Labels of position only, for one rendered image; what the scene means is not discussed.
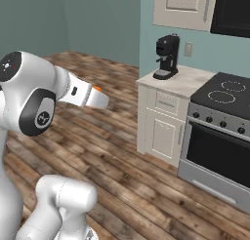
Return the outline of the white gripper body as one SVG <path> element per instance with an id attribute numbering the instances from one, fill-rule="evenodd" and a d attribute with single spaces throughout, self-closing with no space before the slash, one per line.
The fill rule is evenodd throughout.
<path id="1" fill-rule="evenodd" d="M 96 88 L 92 88 L 88 100 L 86 102 L 86 106 L 105 109 L 108 105 L 109 97 L 97 90 Z"/>

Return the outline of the cream base cabinet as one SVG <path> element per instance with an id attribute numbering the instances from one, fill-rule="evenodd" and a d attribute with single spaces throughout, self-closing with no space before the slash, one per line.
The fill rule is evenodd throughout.
<path id="1" fill-rule="evenodd" d="M 156 80 L 154 71 L 138 84 L 137 151 L 178 167 L 190 96 L 214 76 L 213 72 L 178 66 L 168 80 Z"/>

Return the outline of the black coffee machine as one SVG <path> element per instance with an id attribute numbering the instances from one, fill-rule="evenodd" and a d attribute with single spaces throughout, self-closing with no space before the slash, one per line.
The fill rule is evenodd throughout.
<path id="1" fill-rule="evenodd" d="M 156 41 L 156 54 L 159 69 L 153 73 L 157 80 L 167 80 L 178 73 L 177 62 L 180 46 L 180 37 L 177 34 L 169 34 Z"/>

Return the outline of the silver stove with black hob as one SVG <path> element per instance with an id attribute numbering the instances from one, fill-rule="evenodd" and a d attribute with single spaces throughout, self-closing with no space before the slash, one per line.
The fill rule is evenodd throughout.
<path id="1" fill-rule="evenodd" d="M 250 214 L 250 78 L 219 72 L 190 97 L 178 176 Z"/>

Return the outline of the black microwave oven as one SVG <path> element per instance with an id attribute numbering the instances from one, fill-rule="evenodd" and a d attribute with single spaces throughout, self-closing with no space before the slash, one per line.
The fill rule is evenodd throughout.
<path id="1" fill-rule="evenodd" d="M 216 0 L 210 32 L 250 38 L 250 0 Z"/>

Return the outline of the white wall outlet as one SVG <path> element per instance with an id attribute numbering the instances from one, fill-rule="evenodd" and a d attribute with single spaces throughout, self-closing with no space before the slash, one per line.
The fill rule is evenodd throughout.
<path id="1" fill-rule="evenodd" d="M 191 55 L 192 55 L 192 43 L 191 42 L 186 42 L 185 43 L 184 56 L 185 57 L 190 57 Z"/>

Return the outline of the cream wall cabinet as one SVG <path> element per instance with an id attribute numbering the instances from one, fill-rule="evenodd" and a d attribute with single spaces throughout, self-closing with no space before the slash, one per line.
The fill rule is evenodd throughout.
<path id="1" fill-rule="evenodd" d="M 153 23 L 209 31 L 216 0 L 154 0 Z"/>

